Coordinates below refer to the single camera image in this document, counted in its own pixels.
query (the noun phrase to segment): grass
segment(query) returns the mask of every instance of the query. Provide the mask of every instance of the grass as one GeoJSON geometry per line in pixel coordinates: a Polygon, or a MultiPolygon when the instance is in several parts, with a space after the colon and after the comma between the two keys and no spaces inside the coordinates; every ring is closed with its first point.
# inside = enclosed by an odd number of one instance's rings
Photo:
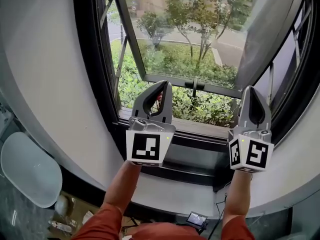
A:
{"type": "Polygon", "coordinates": [[[186,43],[162,41],[157,49],[148,40],[138,40],[144,67],[147,73],[168,77],[193,79],[201,77],[203,69],[215,65],[215,58],[211,49],[200,61],[197,61],[200,46],[193,45],[193,57],[191,58],[190,46],[186,43]]]}
{"type": "MultiPolygon", "coordinates": [[[[178,55],[179,61],[185,61],[189,59],[189,55],[187,54],[188,47],[186,48],[186,46],[183,44],[168,46],[165,43],[165,45],[162,46],[163,50],[160,50],[160,52],[158,50],[152,51],[153,54],[149,54],[149,51],[147,51],[147,44],[142,45],[145,45],[145,48],[143,48],[143,46],[140,47],[141,53],[145,53],[145,66],[150,65],[148,64],[150,63],[150,58],[147,56],[152,56],[151,62],[154,63],[155,67],[158,67],[157,63],[160,63],[161,67],[166,66],[163,61],[165,58],[164,55],[166,55],[167,58],[170,57],[171,54],[173,54],[175,58],[178,55]]],[[[120,40],[112,41],[110,46],[113,65],[116,69],[122,48],[120,40]]],[[[182,74],[183,72],[181,72],[181,65],[179,66],[179,64],[176,63],[175,66],[179,68],[179,74],[182,74]]],[[[208,74],[215,73],[209,69],[207,72],[208,74]]],[[[220,73],[220,80],[221,75],[224,76],[226,73],[224,72],[223,68],[218,68],[217,72],[220,73]]],[[[125,108],[132,109],[137,96],[147,89],[151,84],[152,83],[141,80],[130,46],[127,45],[118,85],[121,105],[125,108]]],[[[193,98],[192,94],[193,91],[191,89],[178,86],[172,87],[172,115],[175,118],[218,126],[229,126],[230,123],[232,123],[233,112],[231,111],[231,104],[234,99],[214,93],[206,93],[204,91],[197,91],[196,98],[193,98]]]]}

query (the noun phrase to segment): tree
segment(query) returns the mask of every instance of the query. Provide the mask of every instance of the tree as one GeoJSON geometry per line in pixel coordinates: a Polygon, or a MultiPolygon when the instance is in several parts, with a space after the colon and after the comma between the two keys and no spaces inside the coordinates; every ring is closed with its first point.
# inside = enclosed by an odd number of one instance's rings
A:
{"type": "Polygon", "coordinates": [[[190,19],[198,26],[190,26],[189,29],[201,36],[200,52],[196,67],[200,65],[208,50],[211,47],[210,37],[217,28],[217,0],[197,0],[192,8],[190,19]]]}
{"type": "Polygon", "coordinates": [[[146,33],[157,49],[162,38],[173,31],[173,27],[164,14],[157,15],[147,11],[137,20],[138,28],[146,33]]]}
{"type": "Polygon", "coordinates": [[[216,32],[216,39],[219,39],[227,27],[240,30],[250,16],[253,0],[227,0],[227,4],[218,1],[219,23],[223,25],[220,33],[216,32]]]}
{"type": "Polygon", "coordinates": [[[190,46],[190,56],[193,57],[193,45],[188,38],[189,20],[191,7],[183,3],[183,0],[166,0],[166,12],[169,15],[170,23],[176,27],[181,35],[187,40],[190,46]]]}

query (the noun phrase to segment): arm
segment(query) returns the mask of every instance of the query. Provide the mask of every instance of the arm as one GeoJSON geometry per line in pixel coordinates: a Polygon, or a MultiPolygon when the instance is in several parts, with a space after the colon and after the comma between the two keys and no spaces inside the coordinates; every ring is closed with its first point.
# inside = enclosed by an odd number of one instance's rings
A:
{"type": "Polygon", "coordinates": [[[141,166],[125,161],[107,189],[100,210],[72,240],[119,240],[122,215],[136,189],[141,166]]]}
{"type": "Polygon", "coordinates": [[[125,161],[106,190],[103,204],[117,207],[123,215],[134,195],[141,166],[125,161]]]}
{"type": "Polygon", "coordinates": [[[238,170],[234,172],[225,202],[222,227],[235,217],[247,215],[250,206],[250,181],[250,173],[238,170]]]}

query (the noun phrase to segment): shrub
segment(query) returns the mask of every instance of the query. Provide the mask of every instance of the shrub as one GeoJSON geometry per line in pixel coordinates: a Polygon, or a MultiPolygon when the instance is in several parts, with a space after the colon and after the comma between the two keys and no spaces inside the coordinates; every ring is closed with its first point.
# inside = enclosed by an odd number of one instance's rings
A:
{"type": "Polygon", "coordinates": [[[156,14],[154,12],[146,12],[137,20],[138,28],[146,33],[155,48],[158,47],[161,39],[173,31],[173,27],[168,22],[165,14],[156,14]]]}
{"type": "MultiPolygon", "coordinates": [[[[120,41],[113,41],[111,43],[111,51],[115,67],[118,64],[120,50],[120,41]]],[[[147,60],[152,60],[153,66],[157,70],[160,69],[159,65],[162,65],[164,60],[164,52],[162,50],[153,52],[155,54],[150,53],[150,58],[147,58],[147,60]]],[[[206,72],[211,69],[203,68],[202,70],[206,72]]],[[[216,66],[213,75],[219,78],[218,82],[229,85],[228,76],[233,76],[234,72],[230,71],[227,66],[216,66]]],[[[130,47],[127,45],[118,85],[122,106],[131,109],[137,96],[152,84],[141,80],[130,47]]],[[[197,91],[197,96],[193,98],[191,89],[178,86],[172,87],[172,94],[172,115],[175,118],[224,127],[228,127],[230,123],[233,123],[233,111],[231,107],[234,99],[231,97],[197,91]]]]}
{"type": "Polygon", "coordinates": [[[168,77],[193,79],[232,89],[236,80],[237,69],[234,66],[215,64],[214,55],[209,50],[197,67],[200,46],[193,46],[191,58],[187,44],[163,41],[158,49],[148,45],[145,40],[138,40],[144,67],[147,73],[168,77]]]}

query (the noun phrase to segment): white curved wall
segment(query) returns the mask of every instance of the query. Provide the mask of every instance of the white curved wall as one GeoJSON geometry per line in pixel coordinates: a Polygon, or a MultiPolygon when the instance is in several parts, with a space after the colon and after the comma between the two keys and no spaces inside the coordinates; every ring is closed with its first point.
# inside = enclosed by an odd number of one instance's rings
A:
{"type": "MultiPolygon", "coordinates": [[[[273,152],[268,171],[254,174],[250,215],[283,210],[320,189],[320,94],[273,152]]],[[[224,198],[226,189],[217,193],[224,198]]]]}
{"type": "Polygon", "coordinates": [[[1,0],[1,90],[58,163],[104,189],[123,159],[82,58],[73,0],[1,0]]]}

